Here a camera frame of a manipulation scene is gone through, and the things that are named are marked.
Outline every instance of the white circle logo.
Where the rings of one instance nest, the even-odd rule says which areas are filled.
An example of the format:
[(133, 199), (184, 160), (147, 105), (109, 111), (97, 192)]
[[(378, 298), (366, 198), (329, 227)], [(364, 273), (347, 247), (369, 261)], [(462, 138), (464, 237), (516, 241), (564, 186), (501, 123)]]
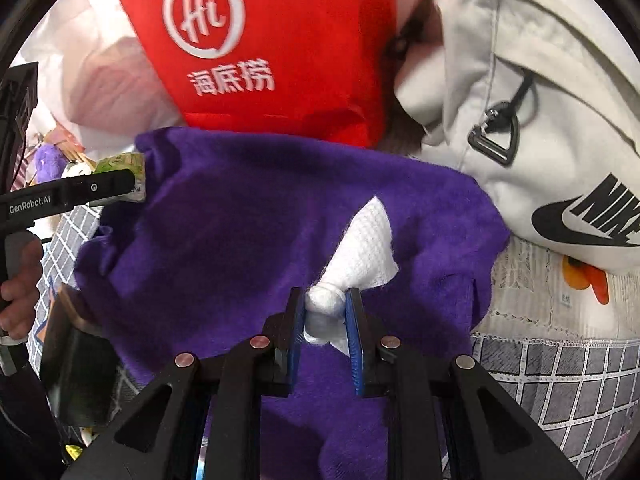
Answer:
[[(186, 41), (178, 31), (174, 22), (174, 1), (175, 0), (163, 0), (162, 1), (162, 18), (164, 19), (164, 26), (167, 32), (175, 44), (178, 45), (188, 54), (202, 59), (216, 59), (218, 57), (226, 56), (231, 52), (242, 36), (244, 31), (244, 1), (243, 0), (228, 0), (229, 1), (229, 31), (226, 35), (225, 41), (223, 41), (220, 48), (198, 48), (194, 46), (193, 42)], [(195, 8), (191, 9), (191, 0), (183, 0), (183, 15), (184, 21), (182, 22), (181, 29), (187, 30), (190, 38), (196, 38), (194, 34), (194, 23), (202, 26), (204, 23), (204, 13), (208, 12), (209, 23), (214, 27), (221, 27), (224, 25), (225, 20), (219, 19), (215, 16), (215, 7), (212, 10), (212, 1), (210, 0), (206, 7), (202, 4), (196, 3)]]

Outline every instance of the silver bolt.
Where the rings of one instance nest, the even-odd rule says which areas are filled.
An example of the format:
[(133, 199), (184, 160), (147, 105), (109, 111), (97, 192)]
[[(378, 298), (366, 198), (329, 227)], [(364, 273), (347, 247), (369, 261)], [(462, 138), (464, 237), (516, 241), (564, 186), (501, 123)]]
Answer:
[(388, 348), (390, 350), (393, 350), (393, 349), (398, 348), (400, 346), (400, 340), (394, 335), (385, 335), (380, 340), (380, 344), (384, 348)]
[(459, 355), (456, 357), (456, 364), (458, 368), (462, 368), (463, 370), (471, 370), (471, 368), (476, 366), (474, 359), (468, 355)]
[(195, 357), (188, 353), (188, 352), (183, 352), (181, 354), (178, 354), (175, 357), (175, 365), (178, 368), (188, 368), (189, 366), (191, 366), (193, 364), (193, 362), (195, 361)]
[(250, 343), (253, 348), (260, 350), (262, 348), (267, 348), (271, 341), (269, 341), (269, 338), (265, 335), (257, 335), (251, 338)]

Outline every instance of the white backpack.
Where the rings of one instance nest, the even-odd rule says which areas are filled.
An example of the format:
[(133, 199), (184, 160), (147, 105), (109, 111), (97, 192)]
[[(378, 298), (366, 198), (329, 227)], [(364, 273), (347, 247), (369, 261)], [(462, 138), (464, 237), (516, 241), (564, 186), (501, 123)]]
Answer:
[(516, 235), (616, 271), (640, 266), (640, 62), (583, 14), (421, 0), (396, 96), (421, 158), (473, 176)]

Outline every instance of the triangular cutout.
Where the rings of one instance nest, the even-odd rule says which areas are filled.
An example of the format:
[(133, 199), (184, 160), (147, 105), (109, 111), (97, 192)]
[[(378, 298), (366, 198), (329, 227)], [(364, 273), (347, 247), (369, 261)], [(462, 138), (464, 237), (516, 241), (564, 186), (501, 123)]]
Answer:
[(116, 432), (115, 441), (142, 453), (151, 452), (156, 443), (156, 435), (158, 435), (158, 429), (162, 423), (171, 393), (172, 389), (168, 384), (160, 386), (149, 402), (144, 404)]
[(514, 420), (489, 390), (479, 389), (478, 398), (496, 453), (507, 454), (532, 444), (533, 439), (527, 430)]

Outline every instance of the gray checkered tablecloth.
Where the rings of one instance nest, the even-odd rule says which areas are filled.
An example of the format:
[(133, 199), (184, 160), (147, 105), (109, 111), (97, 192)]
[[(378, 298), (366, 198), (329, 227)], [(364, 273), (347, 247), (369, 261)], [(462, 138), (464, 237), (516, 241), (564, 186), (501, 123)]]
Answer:
[[(46, 248), (42, 261), (44, 273), (38, 282), (40, 301), (36, 306), (36, 322), (28, 342), (31, 365), (36, 371), (40, 369), (42, 347), (34, 338), (34, 331), (44, 322), (49, 311), (47, 289), (51, 283), (55, 288), (58, 288), (61, 283), (76, 285), (73, 274), (76, 254), (78, 254), (80, 246), (97, 229), (100, 211), (101, 208), (79, 206), (72, 212), (63, 214), (56, 233), (53, 235), (53, 240)], [(124, 402), (135, 397), (140, 391), (140, 387), (123, 367), (118, 367), (116, 377), (112, 394), (112, 417), (120, 410)]]
[[(46, 318), (49, 283), (75, 285), (80, 245), (98, 225), (99, 209), (63, 215), (47, 248), (38, 284), (38, 327)], [(543, 428), (585, 478), (605, 480), (620, 458), (640, 397), (640, 339), (628, 341), (510, 340), (474, 334), (474, 358)], [(42, 349), (28, 343), (35, 370)], [(123, 367), (113, 389), (112, 416), (140, 388)], [(443, 460), (448, 472), (447, 458)]]

